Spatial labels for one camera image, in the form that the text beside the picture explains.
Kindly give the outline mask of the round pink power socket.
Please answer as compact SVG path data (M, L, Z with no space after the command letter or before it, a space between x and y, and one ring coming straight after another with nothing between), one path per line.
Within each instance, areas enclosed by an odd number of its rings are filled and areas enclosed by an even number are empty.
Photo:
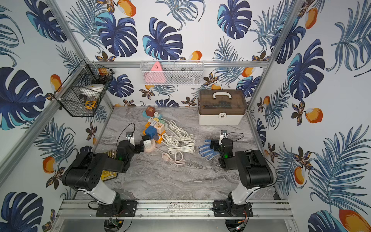
M156 142L154 140L144 141L144 152L150 153L156 148Z

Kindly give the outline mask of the white charger plug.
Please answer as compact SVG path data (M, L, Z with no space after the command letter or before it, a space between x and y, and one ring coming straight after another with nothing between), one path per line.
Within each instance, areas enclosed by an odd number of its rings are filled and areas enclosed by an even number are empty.
M143 140L144 148L146 150L149 150L152 148L152 142L151 139Z

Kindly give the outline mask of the orange power strip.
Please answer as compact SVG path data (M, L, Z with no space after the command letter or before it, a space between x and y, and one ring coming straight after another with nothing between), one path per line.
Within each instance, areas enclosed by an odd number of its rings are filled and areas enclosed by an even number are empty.
M143 135L148 135L150 139L153 139L157 144L163 142L163 134L166 132L165 124L157 121L147 122Z

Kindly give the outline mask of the blue cube adapter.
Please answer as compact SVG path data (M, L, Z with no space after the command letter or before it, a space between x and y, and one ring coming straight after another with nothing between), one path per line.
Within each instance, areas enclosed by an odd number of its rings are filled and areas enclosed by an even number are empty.
M153 126L149 126L145 130L145 135L148 135L150 139L155 139L155 137L157 136L157 131Z

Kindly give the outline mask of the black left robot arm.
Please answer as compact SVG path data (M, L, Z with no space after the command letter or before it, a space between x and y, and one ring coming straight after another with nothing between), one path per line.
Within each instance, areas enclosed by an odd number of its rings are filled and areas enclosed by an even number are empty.
M143 142L133 145L128 140L118 143L115 158L106 153L81 151L64 172L62 183L88 194L102 206L115 206L120 197L101 179L103 171L126 173L134 155L143 151Z

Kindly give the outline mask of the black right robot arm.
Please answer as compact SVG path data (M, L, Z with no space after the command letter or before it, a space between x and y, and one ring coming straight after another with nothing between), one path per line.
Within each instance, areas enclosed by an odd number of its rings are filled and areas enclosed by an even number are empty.
M212 140L210 148L219 154L222 169L238 171L240 182L227 198L230 208L246 205L255 191L274 184L273 171L260 150L234 152L233 141L228 138Z

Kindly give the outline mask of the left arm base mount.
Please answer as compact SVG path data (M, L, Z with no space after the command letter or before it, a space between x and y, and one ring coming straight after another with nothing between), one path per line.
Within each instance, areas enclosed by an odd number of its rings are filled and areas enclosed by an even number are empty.
M120 200L111 205L98 204L97 217L134 217L138 202L135 200Z

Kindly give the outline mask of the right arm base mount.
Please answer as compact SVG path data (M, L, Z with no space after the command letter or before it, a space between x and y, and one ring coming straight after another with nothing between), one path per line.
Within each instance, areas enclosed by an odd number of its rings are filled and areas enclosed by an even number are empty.
M253 217L252 203L236 205L231 198L227 200L215 200L211 210L215 217Z

